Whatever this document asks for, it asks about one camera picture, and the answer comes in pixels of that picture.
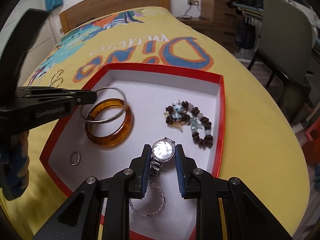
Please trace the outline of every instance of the wooden cabinet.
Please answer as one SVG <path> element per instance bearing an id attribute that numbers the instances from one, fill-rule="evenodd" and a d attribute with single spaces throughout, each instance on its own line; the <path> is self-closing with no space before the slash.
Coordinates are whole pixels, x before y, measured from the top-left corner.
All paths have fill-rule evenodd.
<path id="1" fill-rule="evenodd" d="M 195 31 L 209 37 L 212 39 L 213 34 L 213 26 L 211 25 L 211 22 L 209 21 L 201 21 L 201 20 L 180 20 L 185 25 L 188 25 Z"/>
<path id="2" fill-rule="evenodd" d="M 237 15 L 235 9 L 227 7 L 230 0 L 201 0 L 201 16 L 205 20 L 180 21 L 195 31 L 213 39 L 230 53 L 238 52 L 236 46 L 236 29 L 243 16 Z"/>
<path id="3" fill-rule="evenodd" d="M 235 53 L 239 50 L 239 47 L 235 44 L 236 30 L 214 27 L 212 39 L 230 53 Z"/>

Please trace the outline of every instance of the gray chair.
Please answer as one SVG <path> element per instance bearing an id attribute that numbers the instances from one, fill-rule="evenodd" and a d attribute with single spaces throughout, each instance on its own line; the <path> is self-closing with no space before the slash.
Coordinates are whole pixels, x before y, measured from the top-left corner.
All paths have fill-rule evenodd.
<path id="1" fill-rule="evenodd" d="M 306 79 L 312 49 L 312 26 L 307 16 L 284 0 L 263 0 L 263 22 L 256 59 L 270 70 L 268 87 L 276 75 L 284 83 L 278 106 L 289 122 L 293 120 L 311 91 Z"/>

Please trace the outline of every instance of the metal screw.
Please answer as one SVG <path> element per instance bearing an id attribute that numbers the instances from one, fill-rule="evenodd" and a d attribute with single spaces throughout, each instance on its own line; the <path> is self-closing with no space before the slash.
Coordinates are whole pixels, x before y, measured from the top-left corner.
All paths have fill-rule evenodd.
<path id="1" fill-rule="evenodd" d="M 127 168 L 123 171 L 125 175 L 131 175 L 133 173 L 133 169 Z"/>
<path id="2" fill-rule="evenodd" d="M 234 184 L 234 185 L 238 185 L 240 183 L 240 179 L 237 178 L 237 177 L 233 177 L 231 178 L 231 183 Z"/>
<path id="3" fill-rule="evenodd" d="M 203 169 L 195 168 L 195 169 L 193 170 L 193 172 L 194 172 L 195 174 L 197 174 L 197 175 L 200 175 L 200 174 L 203 173 Z"/>
<path id="4" fill-rule="evenodd" d="M 95 178 L 95 177 L 89 177 L 89 178 L 87 178 L 87 180 L 86 180 L 86 182 L 87 182 L 88 184 L 95 183 L 95 181 L 96 181 L 96 178 Z"/>

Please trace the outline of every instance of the bed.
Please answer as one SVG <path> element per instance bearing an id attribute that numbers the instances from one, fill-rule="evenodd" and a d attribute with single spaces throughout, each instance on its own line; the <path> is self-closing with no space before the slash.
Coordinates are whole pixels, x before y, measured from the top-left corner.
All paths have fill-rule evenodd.
<path id="1" fill-rule="evenodd" d="M 66 35 L 25 85 L 48 86 L 63 70 L 60 87 L 81 89 L 105 64 L 114 62 L 174 65 L 223 75 L 226 132 L 219 177 L 240 177 L 292 235 L 308 203 L 308 172 L 299 143 L 271 96 L 222 46 L 179 22 L 169 12 L 169 0 L 112 1 L 85 0 L 62 12 Z M 39 161 L 56 123 L 30 131 L 30 179 L 24 195 L 11 202 L 0 195 L 4 212 L 25 240 L 66 199 Z"/>

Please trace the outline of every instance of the amber bangle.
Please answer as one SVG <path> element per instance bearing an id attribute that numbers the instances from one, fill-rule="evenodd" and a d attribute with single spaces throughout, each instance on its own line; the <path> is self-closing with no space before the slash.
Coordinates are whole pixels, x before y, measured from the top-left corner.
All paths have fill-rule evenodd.
<path id="1" fill-rule="evenodd" d="M 94 119 L 100 112 L 114 107 L 123 108 L 124 101 L 119 98 L 109 98 L 103 100 L 91 109 L 87 116 L 87 119 L 90 121 L 94 121 Z M 118 130 L 116 130 L 114 133 L 104 137 L 94 136 L 92 133 L 92 123 L 85 123 L 85 133 L 87 134 L 89 140 L 97 145 L 105 147 L 115 146 L 129 135 L 132 129 L 132 121 L 133 114 L 130 107 L 127 105 L 125 109 L 124 121 L 122 125 L 118 128 Z"/>

